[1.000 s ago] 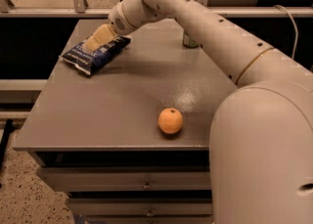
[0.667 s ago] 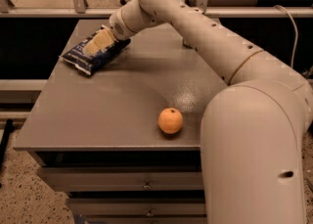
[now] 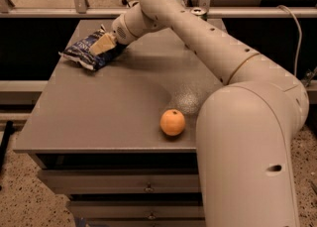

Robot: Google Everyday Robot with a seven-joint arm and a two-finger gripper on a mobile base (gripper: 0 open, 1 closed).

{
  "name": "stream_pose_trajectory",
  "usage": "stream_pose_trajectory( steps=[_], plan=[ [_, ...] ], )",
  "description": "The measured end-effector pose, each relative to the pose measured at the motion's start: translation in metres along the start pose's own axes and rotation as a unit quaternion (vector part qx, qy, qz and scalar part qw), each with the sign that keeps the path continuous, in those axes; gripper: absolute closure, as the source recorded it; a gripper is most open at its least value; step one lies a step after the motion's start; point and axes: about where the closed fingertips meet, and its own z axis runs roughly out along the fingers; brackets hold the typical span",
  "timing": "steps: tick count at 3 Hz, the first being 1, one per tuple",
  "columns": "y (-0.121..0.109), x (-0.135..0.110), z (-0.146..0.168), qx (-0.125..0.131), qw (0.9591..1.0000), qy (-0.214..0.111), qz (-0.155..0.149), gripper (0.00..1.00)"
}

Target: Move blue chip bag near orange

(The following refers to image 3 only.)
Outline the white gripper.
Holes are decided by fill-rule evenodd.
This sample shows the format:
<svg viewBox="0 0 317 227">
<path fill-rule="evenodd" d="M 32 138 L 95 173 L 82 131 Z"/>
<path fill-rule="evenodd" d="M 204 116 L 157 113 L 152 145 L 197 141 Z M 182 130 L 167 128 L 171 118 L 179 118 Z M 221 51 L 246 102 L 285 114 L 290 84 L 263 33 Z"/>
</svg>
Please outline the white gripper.
<svg viewBox="0 0 317 227">
<path fill-rule="evenodd" d="M 116 18 L 112 23 L 112 32 L 104 34 L 99 40 L 97 40 L 89 49 L 90 53 L 94 56 L 98 56 L 105 52 L 108 52 L 116 47 L 116 40 L 121 45 L 129 45 L 137 38 L 129 31 L 125 23 L 125 15 L 122 14 Z"/>
</svg>

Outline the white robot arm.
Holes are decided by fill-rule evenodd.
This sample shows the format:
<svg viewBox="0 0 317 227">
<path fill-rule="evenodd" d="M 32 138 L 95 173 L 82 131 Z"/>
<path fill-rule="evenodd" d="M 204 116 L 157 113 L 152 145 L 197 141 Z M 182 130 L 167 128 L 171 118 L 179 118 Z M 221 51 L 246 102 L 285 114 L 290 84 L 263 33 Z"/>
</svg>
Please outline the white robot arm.
<svg viewBox="0 0 317 227">
<path fill-rule="evenodd" d="M 140 0 L 92 51 L 113 53 L 162 28 L 172 29 L 223 84 L 196 123 L 206 226 L 300 227 L 290 143 L 308 115 L 303 84 L 181 0 Z"/>
</svg>

